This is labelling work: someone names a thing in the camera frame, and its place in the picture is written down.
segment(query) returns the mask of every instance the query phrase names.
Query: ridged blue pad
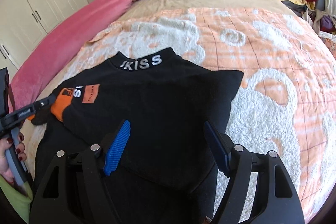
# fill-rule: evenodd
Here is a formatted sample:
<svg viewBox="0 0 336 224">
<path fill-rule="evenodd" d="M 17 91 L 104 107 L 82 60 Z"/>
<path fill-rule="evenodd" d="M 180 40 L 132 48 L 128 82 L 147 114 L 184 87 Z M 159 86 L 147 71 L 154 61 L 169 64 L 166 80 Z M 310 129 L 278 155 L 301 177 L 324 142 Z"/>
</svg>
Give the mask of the ridged blue pad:
<svg viewBox="0 0 336 224">
<path fill-rule="evenodd" d="M 117 169 L 119 160 L 125 149 L 130 133 L 131 123 L 126 120 L 106 153 L 105 165 L 103 168 L 105 175 L 109 176 L 111 172 Z"/>
</svg>

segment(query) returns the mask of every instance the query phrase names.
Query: cabinet handle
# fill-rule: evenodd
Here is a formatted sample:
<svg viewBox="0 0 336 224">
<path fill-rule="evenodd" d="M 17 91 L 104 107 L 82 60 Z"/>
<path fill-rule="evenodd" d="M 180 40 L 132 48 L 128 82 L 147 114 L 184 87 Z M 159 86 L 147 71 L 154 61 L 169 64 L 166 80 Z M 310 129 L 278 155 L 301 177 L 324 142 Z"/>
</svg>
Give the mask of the cabinet handle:
<svg viewBox="0 0 336 224">
<path fill-rule="evenodd" d="M 37 13 L 37 15 L 39 16 L 39 19 L 41 20 L 41 17 L 40 17 L 39 13 L 36 10 L 35 10 L 35 13 Z"/>
<path fill-rule="evenodd" d="M 4 57 L 5 59 L 7 59 L 7 56 L 2 52 L 2 50 L 0 50 L 0 52 L 1 52 L 1 54 L 3 55 L 3 57 Z"/>
<path fill-rule="evenodd" d="M 5 50 L 5 52 L 8 54 L 9 56 L 9 52 L 6 50 L 5 46 L 4 45 L 1 45 L 3 47 L 3 49 Z"/>
<path fill-rule="evenodd" d="M 38 21 L 37 21 L 37 18 L 35 17 L 35 15 L 34 14 L 32 14 L 33 15 L 33 17 L 35 18 L 35 20 L 36 20 L 36 23 L 39 23 Z"/>
</svg>

